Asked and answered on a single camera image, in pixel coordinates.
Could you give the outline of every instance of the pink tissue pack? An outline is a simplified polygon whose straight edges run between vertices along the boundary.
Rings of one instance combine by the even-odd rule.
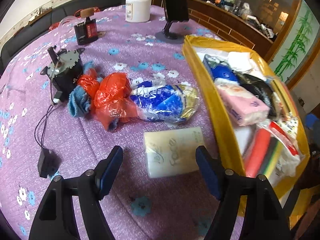
[[[216,86],[231,118],[240,126],[262,122],[268,117],[269,107],[241,86]]]

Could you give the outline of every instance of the black sofa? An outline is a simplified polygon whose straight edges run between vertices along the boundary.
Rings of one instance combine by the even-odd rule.
[[[72,0],[54,8],[32,25],[27,25],[2,47],[0,57],[0,74],[2,75],[11,59],[30,43],[49,32],[49,27],[64,17],[74,15],[77,10],[99,7],[100,10],[125,4],[125,0]]]

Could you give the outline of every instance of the black electric motor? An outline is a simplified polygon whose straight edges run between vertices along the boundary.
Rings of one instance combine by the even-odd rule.
[[[52,62],[42,70],[41,75],[47,75],[57,89],[54,101],[63,102],[69,98],[69,94],[77,86],[77,80],[83,73],[80,59],[83,49],[61,50],[58,53],[54,49],[55,47],[48,49]]]

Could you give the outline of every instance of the yellow storage box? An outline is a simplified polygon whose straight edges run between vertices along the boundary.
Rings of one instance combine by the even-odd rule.
[[[239,152],[238,143],[234,134],[228,112],[226,111],[218,91],[207,69],[201,62],[193,47],[210,48],[226,52],[250,52],[251,59],[260,67],[265,76],[275,76],[268,64],[252,49],[228,42],[217,41],[211,38],[186,36],[182,47],[182,52],[197,80],[202,96],[206,103],[207,110],[212,122],[215,137],[217,140],[222,165],[225,169],[232,169],[239,175],[245,176],[244,163]],[[284,83],[277,78],[272,81],[272,87],[278,93],[287,113],[298,116],[298,111]],[[277,197],[280,199],[292,186],[305,169],[310,158],[307,137],[299,118],[297,142],[301,153],[305,156],[296,169],[295,177],[284,177],[275,187]],[[241,199],[239,215],[244,215],[246,198]]]

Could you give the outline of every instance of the wooden cabinet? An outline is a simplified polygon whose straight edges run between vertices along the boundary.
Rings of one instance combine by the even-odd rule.
[[[263,58],[273,42],[234,14],[200,0],[187,0],[189,18],[226,41],[255,50]]]

